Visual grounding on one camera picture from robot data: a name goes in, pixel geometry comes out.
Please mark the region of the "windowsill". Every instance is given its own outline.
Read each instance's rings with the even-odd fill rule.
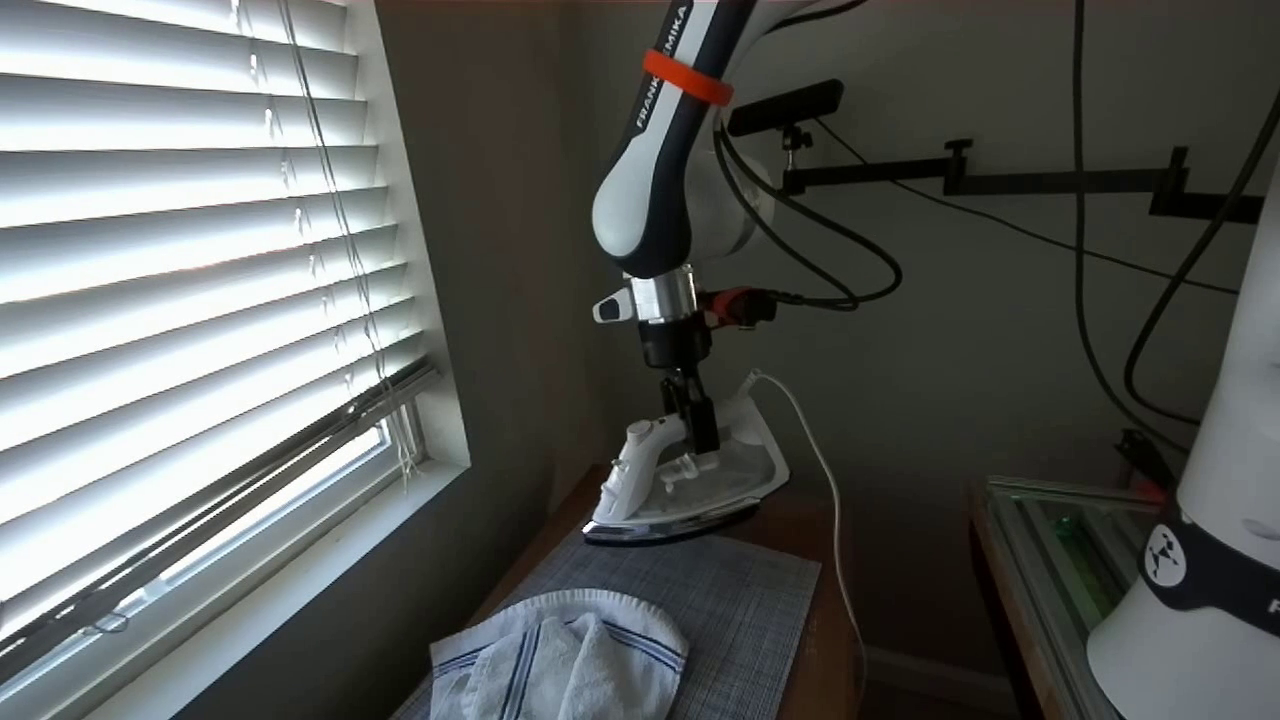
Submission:
[[[275,520],[189,584],[165,592],[113,636],[81,638],[51,670],[4,698],[17,717],[175,717],[465,467],[361,467]]]

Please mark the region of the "black cable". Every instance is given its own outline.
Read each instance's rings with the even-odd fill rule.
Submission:
[[[810,265],[802,250],[795,250],[754,207],[752,199],[744,195],[744,188],[734,182],[734,176],[726,173],[726,160],[724,160],[724,148],[726,148],[726,137],[715,132],[715,165],[718,165],[718,176],[733,192],[733,199],[752,216],[752,225],[785,250],[790,257],[801,266],[808,266],[810,274],[819,274],[823,285],[832,285],[839,295],[836,299],[810,299],[810,295],[795,295],[795,291],[772,291],[781,303],[802,303],[802,308],[832,308],[832,310],[854,310],[861,295],[839,285],[839,274],[823,270],[819,265]]]
[[[861,9],[861,2],[862,2],[862,0],[847,0],[847,2],[836,2],[836,9],[787,17],[787,21],[772,23],[768,30],[785,30],[785,27],[795,27],[795,23],[828,21],[828,17],[853,10],[853,9]]]
[[[1273,96],[1273,107],[1268,107],[1268,120],[1263,126],[1254,132],[1234,179],[1232,179],[1232,192],[1227,199],[1215,207],[1210,225],[1201,231],[1197,246],[1182,257],[1182,265],[1171,270],[1171,280],[1164,285],[1158,299],[1153,303],[1145,326],[1136,332],[1131,347],[1126,347],[1126,360],[1122,360],[1122,392],[1155,413],[1155,417],[1168,417],[1168,421],[1178,421],[1178,424],[1201,424],[1197,417],[1189,413],[1171,413],[1171,407],[1158,407],[1155,398],[1146,398],[1138,389],[1136,389],[1136,363],[1145,360],[1146,353],[1146,340],[1155,332],[1155,325],[1164,321],[1171,295],[1178,291],[1178,285],[1193,274],[1193,266],[1201,265],[1201,257],[1210,246],[1215,231],[1227,225],[1232,207],[1238,203],[1254,165],[1263,160],[1273,137],[1274,137],[1274,122],[1280,122],[1280,90]]]
[[[853,160],[870,165],[870,160],[869,160],[861,148],[853,148],[853,140],[839,137],[828,120],[816,120],[816,126],[823,126]],[[1014,234],[1028,234],[1028,240],[1046,244],[1046,246],[1059,246],[1059,250],[1074,250],[1069,240],[1045,234],[1045,231],[1035,231],[1035,229],[1028,229],[1028,225],[1006,220],[1006,216],[978,210],[978,207],[967,207],[967,203],[930,195],[930,192],[925,192],[925,188],[916,188],[916,182],[902,182],[902,179],[887,179],[887,182],[899,188],[899,192],[907,192],[907,195],[916,195],[916,199],[925,199],[925,203],[936,203],[936,207],[948,207],[948,210],[959,210],[959,216],[975,216],[975,220],[1000,225],[1000,229],[1006,229],[1006,231],[1014,231]],[[1158,270],[1158,266],[1146,266],[1146,265],[1136,265],[1136,259],[1122,259],[1122,257],[1108,257],[1108,250],[1086,250],[1086,257],[1099,259],[1099,265],[1114,265],[1114,266],[1138,270],[1138,274],[1171,280],[1171,270]],[[1234,295],[1234,287],[1224,287],[1224,285],[1204,285],[1204,280],[1182,280],[1182,285],[1189,285],[1189,287],[1215,291],[1215,295]]]
[[[1072,21],[1072,173],[1074,173],[1074,266],[1072,266],[1072,299],[1074,299],[1074,334],[1086,360],[1092,378],[1104,389],[1104,397],[1155,442],[1168,442],[1175,451],[1189,451],[1178,438],[1153,427],[1145,417],[1136,417],[1122,397],[1108,383],[1104,363],[1097,360],[1092,334],[1086,334],[1086,291],[1083,291],[1083,250],[1086,250],[1086,199],[1083,199],[1083,0],[1074,0]]]
[[[795,216],[802,216],[802,220],[836,231],[839,240],[870,250],[870,257],[887,266],[887,285],[875,287],[875,291],[862,291],[861,299],[884,299],[884,295],[891,295],[891,291],[902,285],[902,266],[899,266],[899,259],[894,259],[891,250],[884,250],[875,240],[869,240],[869,234],[836,225],[832,216],[823,216],[823,210],[816,210],[816,207],[808,207],[808,203],[774,192],[774,188],[734,150],[734,143],[726,140],[724,126],[715,126],[715,137],[724,140],[724,150],[733,157],[733,165],[734,165],[759,192],[768,192],[772,199],[781,199],[781,203],[790,207]]]

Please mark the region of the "wall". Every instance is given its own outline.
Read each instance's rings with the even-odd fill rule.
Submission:
[[[661,23],[657,2],[584,9],[584,84],[591,87],[594,182],[621,143],[636,90],[636,56]],[[734,96],[772,96],[839,75],[842,113],[832,116],[875,160],[936,157],[970,137],[970,173],[1063,173],[1072,2],[1040,0],[870,0],[828,23],[759,40],[734,72]],[[1092,0],[1086,9],[1086,165],[1164,165],[1193,148],[1193,188],[1224,192],[1274,90],[1274,0]],[[781,167],[774,140],[746,143]],[[842,165],[816,137],[802,165]],[[781,325],[724,334],[708,376],[733,389],[744,369],[785,376],[808,403],[842,500],[853,505],[854,607],[884,651],[1000,670],[995,638],[967,563],[963,500],[970,481],[1040,477],[1110,483],[1110,438],[1122,421],[1086,376],[1072,332],[1072,257],[1003,229],[939,210],[894,188],[819,188],[808,203],[891,246],[907,285],[854,314],[785,310]],[[1059,240],[1072,234],[1069,195],[967,199]],[[1092,246],[1175,266],[1204,225],[1155,220],[1146,195],[1097,195]],[[801,220],[781,229],[853,274],[879,285],[879,266]],[[1249,231],[1224,231],[1204,280],[1234,285]],[[819,291],[781,250],[754,244],[703,266],[703,285],[774,285]],[[1086,270],[1086,314],[1104,369],[1121,369],[1126,334],[1158,285]],[[1201,407],[1232,299],[1189,291],[1153,345],[1145,389],[1175,407]],[[606,334],[610,424],[657,413],[653,376],[627,332]],[[787,413],[768,403],[795,467],[795,486],[819,493]]]
[[[189,717],[388,717],[542,507],[606,455],[562,9],[379,0],[472,470]]]

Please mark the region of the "white blinds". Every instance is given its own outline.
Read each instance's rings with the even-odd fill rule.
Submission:
[[[419,356],[372,113],[341,2],[0,2],[0,612]]]

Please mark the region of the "folded fabric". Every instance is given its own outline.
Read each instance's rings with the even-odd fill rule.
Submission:
[[[669,717],[689,642],[624,592],[562,587],[433,642],[433,720]]]

